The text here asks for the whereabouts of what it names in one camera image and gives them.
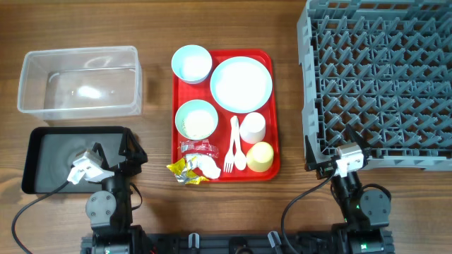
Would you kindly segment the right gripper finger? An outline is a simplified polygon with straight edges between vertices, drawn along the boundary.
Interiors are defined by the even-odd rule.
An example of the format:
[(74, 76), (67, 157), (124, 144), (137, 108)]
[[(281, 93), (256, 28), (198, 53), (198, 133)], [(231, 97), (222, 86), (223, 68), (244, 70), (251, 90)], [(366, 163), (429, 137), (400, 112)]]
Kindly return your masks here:
[(304, 136), (304, 144), (305, 144), (305, 159), (306, 159), (306, 171), (317, 171), (318, 163), (315, 158), (314, 151), (312, 149), (311, 143), (309, 141), (308, 136)]
[(357, 143), (365, 157), (371, 155), (371, 145), (358, 133), (350, 124), (345, 126), (345, 130), (353, 143)]

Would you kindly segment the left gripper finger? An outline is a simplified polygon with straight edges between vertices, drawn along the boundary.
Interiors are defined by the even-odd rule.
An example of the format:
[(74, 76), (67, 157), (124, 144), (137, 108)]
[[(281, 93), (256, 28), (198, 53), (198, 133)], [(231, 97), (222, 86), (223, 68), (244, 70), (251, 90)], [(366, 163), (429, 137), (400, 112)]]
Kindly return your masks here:
[(102, 169), (108, 169), (109, 168), (109, 164), (107, 162), (107, 158), (105, 156), (104, 150), (103, 150), (102, 145), (100, 143), (95, 143), (93, 145), (93, 152), (95, 154), (98, 154), (100, 156), (100, 158), (102, 159), (101, 168)]
[(128, 164), (142, 165), (148, 162), (148, 156), (130, 128), (124, 128), (119, 145), (119, 155)]

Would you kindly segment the yellow foil wrapper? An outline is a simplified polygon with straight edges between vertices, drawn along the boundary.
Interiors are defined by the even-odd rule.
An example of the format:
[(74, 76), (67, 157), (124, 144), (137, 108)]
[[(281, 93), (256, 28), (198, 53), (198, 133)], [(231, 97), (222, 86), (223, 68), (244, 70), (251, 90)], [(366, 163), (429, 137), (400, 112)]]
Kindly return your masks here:
[(208, 181), (206, 177), (200, 176), (194, 172), (194, 169), (197, 167), (196, 157), (189, 160), (181, 158), (174, 164), (167, 165), (167, 168), (174, 174), (176, 180), (184, 185), (198, 185), (203, 181)]

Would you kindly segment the green bowl with rice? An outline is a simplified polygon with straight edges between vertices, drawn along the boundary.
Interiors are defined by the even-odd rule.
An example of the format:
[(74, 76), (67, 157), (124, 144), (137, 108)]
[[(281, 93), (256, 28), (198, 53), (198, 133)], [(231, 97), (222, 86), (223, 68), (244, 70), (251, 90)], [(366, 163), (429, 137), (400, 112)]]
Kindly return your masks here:
[(193, 99), (181, 105), (174, 117), (174, 125), (183, 137), (202, 140), (212, 135), (219, 117), (215, 107), (202, 99)]

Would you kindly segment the red snack wrapper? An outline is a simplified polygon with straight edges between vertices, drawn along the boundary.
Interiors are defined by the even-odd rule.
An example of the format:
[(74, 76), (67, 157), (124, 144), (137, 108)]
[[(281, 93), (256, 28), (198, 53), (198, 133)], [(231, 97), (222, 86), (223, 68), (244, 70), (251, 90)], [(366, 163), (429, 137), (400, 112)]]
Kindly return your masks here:
[(219, 149), (211, 145), (209, 139), (180, 142), (179, 149), (183, 156), (187, 154), (202, 154), (212, 158), (218, 158), (219, 156)]

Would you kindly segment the white tissue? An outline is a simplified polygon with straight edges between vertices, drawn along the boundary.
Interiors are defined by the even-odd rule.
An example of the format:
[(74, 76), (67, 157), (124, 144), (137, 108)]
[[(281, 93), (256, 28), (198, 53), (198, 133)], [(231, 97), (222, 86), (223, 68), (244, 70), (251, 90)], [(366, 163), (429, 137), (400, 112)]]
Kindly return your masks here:
[(212, 157), (196, 153), (185, 155), (185, 159), (192, 169), (200, 169), (206, 178), (218, 179), (220, 177), (221, 169), (217, 167)]

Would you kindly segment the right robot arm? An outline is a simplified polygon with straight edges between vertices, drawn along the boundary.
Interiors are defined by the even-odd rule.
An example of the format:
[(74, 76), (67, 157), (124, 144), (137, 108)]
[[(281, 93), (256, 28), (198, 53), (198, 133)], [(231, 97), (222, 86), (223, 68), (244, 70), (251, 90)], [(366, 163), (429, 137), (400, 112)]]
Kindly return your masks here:
[(305, 139), (307, 169), (317, 179), (328, 179), (331, 193), (344, 217), (329, 231), (299, 232), (297, 242), (303, 253), (395, 252), (389, 225), (391, 193), (375, 183), (362, 185), (357, 171), (368, 164), (371, 145), (347, 125), (351, 142), (336, 148), (337, 155), (317, 162), (309, 139)]

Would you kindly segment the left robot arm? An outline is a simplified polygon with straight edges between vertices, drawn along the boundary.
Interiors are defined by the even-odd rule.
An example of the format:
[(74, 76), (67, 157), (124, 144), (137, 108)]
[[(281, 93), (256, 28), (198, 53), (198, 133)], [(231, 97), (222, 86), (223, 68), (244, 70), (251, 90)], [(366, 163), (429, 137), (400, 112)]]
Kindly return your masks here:
[(138, 189), (130, 178), (141, 173), (147, 154), (128, 128), (124, 129), (118, 151), (125, 157), (123, 162), (108, 165), (99, 143), (94, 144), (93, 152), (101, 158), (100, 168), (112, 175), (98, 181), (102, 190), (93, 193), (85, 205), (93, 236), (82, 239), (81, 253), (152, 253), (152, 241), (142, 226), (132, 224), (132, 212), (139, 206), (131, 204), (132, 191)]

